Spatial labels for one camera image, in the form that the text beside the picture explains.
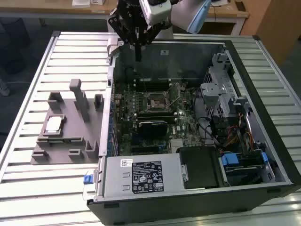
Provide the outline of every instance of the blue latch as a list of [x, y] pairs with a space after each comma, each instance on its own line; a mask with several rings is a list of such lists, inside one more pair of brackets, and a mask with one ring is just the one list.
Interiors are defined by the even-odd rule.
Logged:
[[268, 162], [269, 161], [268, 160], [268, 156], [267, 156], [267, 154], [265, 152], [262, 152], [261, 156], [262, 156], [264, 162]]
[[226, 165], [232, 165], [232, 164], [239, 164], [237, 155], [235, 153], [226, 153], [222, 156], [222, 164], [224, 166]]
[[84, 184], [91, 185], [93, 184], [93, 174], [91, 175], [84, 175]]

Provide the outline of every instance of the floor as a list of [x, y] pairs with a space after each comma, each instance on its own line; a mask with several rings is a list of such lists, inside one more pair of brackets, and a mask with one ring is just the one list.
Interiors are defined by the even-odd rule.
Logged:
[[[26, 95], [26, 91], [30, 85], [32, 78], [39, 66], [44, 50], [50, 39], [52, 31], [79, 31], [79, 32], [106, 32], [106, 22], [99, 20], [59, 20], [47, 19], [46, 26], [42, 27], [38, 19], [25, 19], [31, 44], [27, 48], [22, 49], [22, 55], [26, 60], [27, 67], [20, 73], [14, 75], [6, 75], [0, 69], [0, 77], [7, 83], [10, 89], [10, 95], [3, 97], [0, 95], [0, 150], [6, 140], [6, 135], [14, 122], [22, 101]], [[298, 88], [301, 82], [301, 41], [296, 43], [291, 55], [281, 66], [286, 78], [295, 89], [299, 98], [301, 98], [301, 89]]]

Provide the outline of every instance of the slatted platform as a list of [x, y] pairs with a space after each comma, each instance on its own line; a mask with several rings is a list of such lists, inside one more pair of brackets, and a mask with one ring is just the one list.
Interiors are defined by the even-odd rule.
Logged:
[[[104, 93], [109, 33], [62, 32], [52, 37], [0, 154], [0, 226], [100, 226], [83, 200], [82, 176], [97, 164], [30, 164], [50, 91], [74, 98], [72, 78], [88, 98]], [[296, 166], [301, 170], [301, 106], [261, 43], [251, 37], [176, 35], [177, 39], [232, 40]], [[242, 94], [244, 90], [236, 77]], [[169, 220], [145, 225], [298, 225], [301, 194], [271, 200], [251, 212]]]

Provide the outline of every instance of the power supply label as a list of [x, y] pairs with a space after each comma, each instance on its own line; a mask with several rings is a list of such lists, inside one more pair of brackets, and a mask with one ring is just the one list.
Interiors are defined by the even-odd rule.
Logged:
[[132, 163], [134, 194], [163, 192], [163, 172], [161, 161]]

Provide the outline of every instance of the white paper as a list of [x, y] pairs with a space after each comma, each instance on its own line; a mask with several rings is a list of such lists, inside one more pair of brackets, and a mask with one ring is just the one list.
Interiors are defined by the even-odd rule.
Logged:
[[215, 6], [223, 6], [228, 4], [228, 0], [219, 0], [211, 3], [214, 7]]
[[72, 7], [74, 8], [89, 8], [90, 0], [72, 0]]

